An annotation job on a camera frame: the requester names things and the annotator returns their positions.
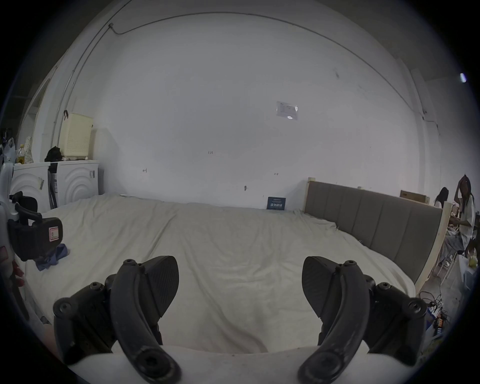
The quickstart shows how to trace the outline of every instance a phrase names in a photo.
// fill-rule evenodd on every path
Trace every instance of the mattress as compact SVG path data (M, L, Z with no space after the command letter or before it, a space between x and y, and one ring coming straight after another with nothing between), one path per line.
M223 353L277 352L315 346L321 331L301 286L303 261L355 260L363 273L410 296L413 282L388 258L334 223L299 211L179 204L118 195L94 196L53 209L69 255L25 279L53 322L55 300L103 283L125 259L177 259L180 284L159 321L165 345Z

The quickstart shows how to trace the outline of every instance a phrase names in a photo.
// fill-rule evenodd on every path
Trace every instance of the white washing machine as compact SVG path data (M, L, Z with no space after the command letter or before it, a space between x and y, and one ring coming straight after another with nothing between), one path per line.
M98 195L98 161L59 161L56 174L51 176L59 207Z
M44 213L50 210L48 196L48 167L49 162L33 164L17 164L13 166L10 194L22 191L24 196L36 199L38 211Z

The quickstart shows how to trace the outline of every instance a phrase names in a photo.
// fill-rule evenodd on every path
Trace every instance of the woman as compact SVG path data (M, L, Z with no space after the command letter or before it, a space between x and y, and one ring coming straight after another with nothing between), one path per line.
M473 222L475 220L475 200L472 195L472 187L470 180L466 175L458 182L456 187L455 202L460 206L460 219L458 217L450 216L449 224L458 225L458 233L445 236L442 249L440 250L440 263L447 258L450 259L455 252L464 251L473 234Z
M435 197L435 201L433 202L433 206L437 208L443 208L445 201L448 199L448 189L443 187L440 190L440 193L437 197Z

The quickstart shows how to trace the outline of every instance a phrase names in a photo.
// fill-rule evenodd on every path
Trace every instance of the paper notice on wall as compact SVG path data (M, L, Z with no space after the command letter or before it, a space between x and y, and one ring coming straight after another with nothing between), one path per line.
M276 102L276 115L280 117L286 117L290 120L298 120L298 106L283 103L281 101Z

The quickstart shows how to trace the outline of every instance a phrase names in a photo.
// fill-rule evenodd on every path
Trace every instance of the blue cloth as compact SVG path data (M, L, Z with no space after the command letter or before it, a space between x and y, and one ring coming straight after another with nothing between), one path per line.
M62 257L65 257L68 254L67 246L65 244L60 244L57 246L57 249L48 255L43 260L35 260L36 267L39 271L43 271L44 269L49 269L51 265L57 265L59 260Z

